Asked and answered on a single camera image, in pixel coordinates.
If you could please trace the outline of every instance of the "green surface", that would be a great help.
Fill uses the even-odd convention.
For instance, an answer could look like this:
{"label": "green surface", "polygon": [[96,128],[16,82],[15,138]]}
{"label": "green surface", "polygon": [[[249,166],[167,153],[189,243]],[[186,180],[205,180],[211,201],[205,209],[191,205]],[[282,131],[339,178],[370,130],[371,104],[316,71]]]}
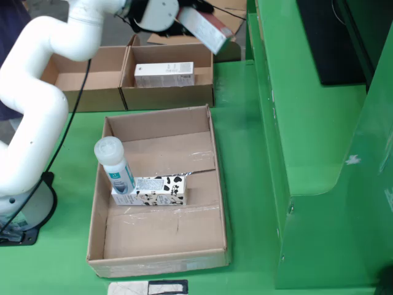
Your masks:
{"label": "green surface", "polygon": [[[189,280],[190,294],[372,294],[370,289],[276,291],[279,255],[274,198],[253,61],[215,68],[212,110],[233,230],[228,267],[148,277]],[[53,165],[58,208],[34,246],[0,248],[1,294],[105,295],[111,280],[85,261],[97,161],[105,116],[77,114]]]}
{"label": "green surface", "polygon": [[260,109],[263,119],[265,141],[267,142],[267,156],[270,166],[270,175],[273,185],[273,196],[275,200],[276,215],[278,220],[278,236],[282,242],[290,203],[287,173],[282,154],[281,138],[279,135],[274,101],[271,97],[271,84],[269,80],[269,69],[266,59],[265,44],[260,34],[260,24],[257,14],[248,15],[248,28],[252,40],[252,53],[255,59],[255,70],[258,79],[260,96]]}
{"label": "green surface", "polygon": [[323,87],[296,0],[258,0],[291,195],[336,184],[365,87]]}
{"label": "green surface", "polygon": [[248,22],[281,242],[276,287],[375,284],[393,263],[393,32],[365,100],[363,86],[320,85],[295,0],[258,4]]}

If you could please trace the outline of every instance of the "black monitor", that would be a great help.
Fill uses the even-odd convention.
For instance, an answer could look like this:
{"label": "black monitor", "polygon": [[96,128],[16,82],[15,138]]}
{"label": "black monitor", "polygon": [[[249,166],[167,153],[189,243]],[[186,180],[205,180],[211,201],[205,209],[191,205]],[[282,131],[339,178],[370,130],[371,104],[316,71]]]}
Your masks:
{"label": "black monitor", "polygon": [[392,0],[297,0],[324,85],[371,84],[393,21]]}

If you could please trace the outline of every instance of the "cardboard box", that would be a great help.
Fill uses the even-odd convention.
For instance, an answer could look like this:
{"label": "cardboard box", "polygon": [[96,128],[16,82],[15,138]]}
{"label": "cardboard box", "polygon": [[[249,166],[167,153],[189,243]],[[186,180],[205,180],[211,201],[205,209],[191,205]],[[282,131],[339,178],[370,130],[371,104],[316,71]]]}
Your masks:
{"label": "cardboard box", "polygon": [[[203,44],[138,46],[126,54],[121,90],[129,110],[214,106],[213,54]],[[195,85],[137,88],[135,67],[140,63],[194,63]]]}
{"label": "cardboard box", "polygon": [[194,63],[143,63],[136,65],[138,88],[194,86]]}
{"label": "cardboard box", "polygon": [[225,210],[206,106],[107,117],[136,176],[187,176],[186,206],[117,206],[98,166],[87,262],[100,277],[132,277],[226,266]]}
{"label": "cardboard box", "polygon": [[112,197],[118,206],[171,206],[187,204],[185,176],[135,177],[132,192],[118,194],[112,188]]}
{"label": "cardboard box", "polygon": [[[125,111],[120,81],[127,46],[100,47],[92,58],[78,112]],[[54,54],[41,80],[57,86],[68,99],[70,112],[85,78],[87,61],[76,62]]]}
{"label": "cardboard box", "polygon": [[233,37],[232,31],[213,14],[192,7],[182,8],[177,19],[215,55]]}

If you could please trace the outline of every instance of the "plastic bottle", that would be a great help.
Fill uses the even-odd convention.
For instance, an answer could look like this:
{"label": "plastic bottle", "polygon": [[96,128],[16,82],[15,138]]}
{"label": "plastic bottle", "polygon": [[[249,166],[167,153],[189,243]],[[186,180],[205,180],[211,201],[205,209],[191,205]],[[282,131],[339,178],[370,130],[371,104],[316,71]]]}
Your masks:
{"label": "plastic bottle", "polygon": [[94,153],[118,194],[126,194],[135,188],[134,176],[124,157],[123,144],[118,138],[101,138],[94,147]]}

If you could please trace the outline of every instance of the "blue clothing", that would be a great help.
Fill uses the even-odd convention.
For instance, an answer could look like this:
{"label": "blue clothing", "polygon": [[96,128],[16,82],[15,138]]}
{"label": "blue clothing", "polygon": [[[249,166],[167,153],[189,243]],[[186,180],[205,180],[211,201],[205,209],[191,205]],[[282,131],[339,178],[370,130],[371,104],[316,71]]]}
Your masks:
{"label": "blue clothing", "polygon": [[[0,0],[0,67],[30,19],[21,0]],[[0,120],[15,119],[21,116],[20,113],[7,108],[0,101]]]}

